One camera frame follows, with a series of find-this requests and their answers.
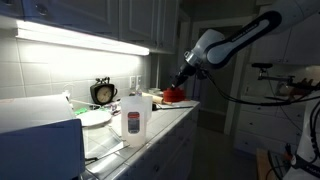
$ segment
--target white robotic arm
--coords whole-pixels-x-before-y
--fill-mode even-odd
[[[178,87],[194,75],[196,68],[208,62],[212,68],[222,68],[242,48],[268,33],[277,33],[300,23],[320,10],[320,0],[278,0],[271,8],[240,31],[224,39],[216,31],[207,30],[191,52],[187,52],[186,63],[181,66],[172,87]]]
[[[266,13],[227,39],[219,32],[207,30],[191,52],[186,52],[186,62],[175,76],[172,88],[178,87],[189,76],[194,75],[203,63],[209,63],[212,68],[222,68],[235,53],[255,40],[266,34],[282,32],[318,11],[320,0],[278,0]],[[314,101],[307,104],[300,144],[285,180],[320,179],[320,151],[317,145],[320,142],[316,140],[315,132],[311,133],[312,126],[309,122],[314,104]]]

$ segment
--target doorway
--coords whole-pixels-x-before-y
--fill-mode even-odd
[[[222,34],[224,34],[225,38],[228,38],[239,29],[241,29],[241,26],[202,28],[199,29],[199,37],[201,37],[202,34],[208,29],[213,29],[215,31],[221,32]],[[230,59],[229,63],[221,69],[207,68],[212,74],[218,87],[229,95],[232,88],[236,60],[237,56],[234,55]],[[211,84],[209,80],[200,81],[199,90],[201,108],[199,111],[198,126],[223,133],[229,101],[224,99],[218,93],[216,88]]]

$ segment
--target floor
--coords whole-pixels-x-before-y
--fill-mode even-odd
[[[223,133],[225,115],[199,110],[198,126]]]
[[[230,136],[197,128],[189,180],[256,180],[254,156],[235,151]]]

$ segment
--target white bottle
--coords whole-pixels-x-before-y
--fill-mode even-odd
[[[121,134],[130,147],[146,142],[147,104],[140,96],[121,98]]]

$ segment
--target red object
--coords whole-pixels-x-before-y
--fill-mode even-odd
[[[184,99],[184,90],[180,88],[175,88],[174,90],[168,88],[167,90],[163,91],[163,100],[165,102],[179,102]]]

